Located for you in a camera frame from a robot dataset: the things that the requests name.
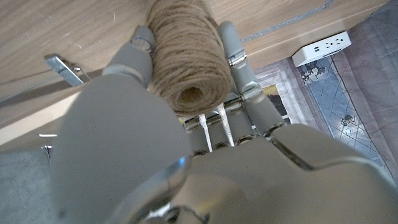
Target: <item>electrical outlet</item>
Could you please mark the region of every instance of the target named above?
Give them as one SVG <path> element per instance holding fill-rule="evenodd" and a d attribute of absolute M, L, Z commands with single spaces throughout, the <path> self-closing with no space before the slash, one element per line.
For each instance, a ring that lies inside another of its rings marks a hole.
<path fill-rule="evenodd" d="M 342 32 L 313 44 L 302 47 L 293 55 L 294 65 L 299 67 L 321 58 L 331 56 L 351 45 L 347 32 Z"/>

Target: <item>metal joint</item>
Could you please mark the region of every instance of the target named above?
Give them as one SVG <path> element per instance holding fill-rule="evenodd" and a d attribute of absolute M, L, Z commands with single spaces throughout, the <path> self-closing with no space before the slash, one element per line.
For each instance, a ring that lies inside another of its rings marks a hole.
<path fill-rule="evenodd" d="M 228 59 L 229 66 L 232 67 L 232 66 L 238 65 L 240 63 L 246 63 L 247 57 L 248 57 L 247 53 L 244 50 L 241 50 L 240 52 L 231 56 Z"/>
<path fill-rule="evenodd" d="M 259 103 L 266 97 L 267 96 L 262 91 L 262 88 L 260 85 L 256 85 L 256 86 L 246 90 L 241 95 L 241 98 L 243 101 L 247 101 L 248 103 L 252 103 L 252 104 Z"/>

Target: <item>robotic hand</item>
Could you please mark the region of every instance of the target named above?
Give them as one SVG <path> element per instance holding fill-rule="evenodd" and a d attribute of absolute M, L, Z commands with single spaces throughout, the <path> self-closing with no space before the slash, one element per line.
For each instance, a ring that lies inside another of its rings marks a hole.
<path fill-rule="evenodd" d="M 219 33 L 236 88 L 183 127 L 147 91 L 155 47 L 147 27 L 87 84 L 54 143 L 59 221 L 396 223 L 398 191 L 382 170 L 312 128 L 286 125 L 232 23 Z M 198 150 L 211 153 L 193 157 Z M 167 203 L 164 216 L 148 218 Z"/>

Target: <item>gray floor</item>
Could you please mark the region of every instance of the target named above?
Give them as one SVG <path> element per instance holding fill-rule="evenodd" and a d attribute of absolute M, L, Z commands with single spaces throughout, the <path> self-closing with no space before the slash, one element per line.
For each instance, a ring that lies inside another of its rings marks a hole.
<path fill-rule="evenodd" d="M 298 70 L 320 109 L 329 134 L 364 154 L 391 176 L 361 120 L 364 115 L 356 110 L 335 63 L 332 56 Z"/>
<path fill-rule="evenodd" d="M 337 55 L 364 126 L 398 181 L 398 0 L 391 0 L 349 31 L 352 45 Z"/>
<path fill-rule="evenodd" d="M 0 223 L 53 223 L 45 150 L 0 155 Z"/>

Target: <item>jute twine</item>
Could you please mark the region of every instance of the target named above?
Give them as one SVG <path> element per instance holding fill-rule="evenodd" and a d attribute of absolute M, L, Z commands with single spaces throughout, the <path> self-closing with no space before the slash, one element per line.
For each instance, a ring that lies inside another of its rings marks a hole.
<path fill-rule="evenodd" d="M 205 2 L 152 0 L 146 24 L 156 39 L 152 91 L 179 116 L 196 116 L 220 105 L 233 79 Z"/>

